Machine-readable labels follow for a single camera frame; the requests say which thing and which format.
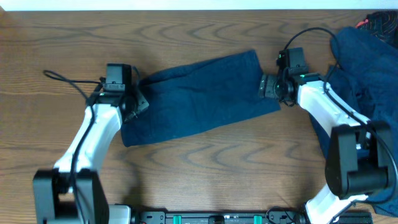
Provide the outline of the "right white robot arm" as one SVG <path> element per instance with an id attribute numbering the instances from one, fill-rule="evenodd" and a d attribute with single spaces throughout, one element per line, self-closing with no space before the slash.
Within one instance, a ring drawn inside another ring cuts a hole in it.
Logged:
<path id="1" fill-rule="evenodd" d="M 397 164 L 386 122 L 371 121 L 352 109 L 317 73 L 263 75 L 259 96 L 299 105 L 330 138 L 326 185 L 291 223 L 343 223 L 341 215 L 356 203 L 368 203 L 371 195 L 391 189 L 386 199 L 396 196 Z"/>

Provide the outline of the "dark blue shorts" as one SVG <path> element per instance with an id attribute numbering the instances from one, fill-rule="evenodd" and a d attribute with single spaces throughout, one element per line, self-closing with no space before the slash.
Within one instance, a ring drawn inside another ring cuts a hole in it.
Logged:
<path id="1" fill-rule="evenodd" d="M 126 147 L 199 134 L 280 110 L 260 98 L 263 72 L 254 50 L 169 68 L 142 79 L 149 107 L 122 125 Z"/>

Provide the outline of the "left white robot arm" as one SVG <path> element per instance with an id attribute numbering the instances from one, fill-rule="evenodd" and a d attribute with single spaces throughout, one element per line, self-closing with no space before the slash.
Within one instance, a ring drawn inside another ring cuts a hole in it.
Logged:
<path id="1" fill-rule="evenodd" d="M 140 90 L 94 92 L 66 153 L 33 178 L 37 223 L 137 223 L 130 206 L 107 202 L 99 172 L 123 122 L 148 107 Z"/>

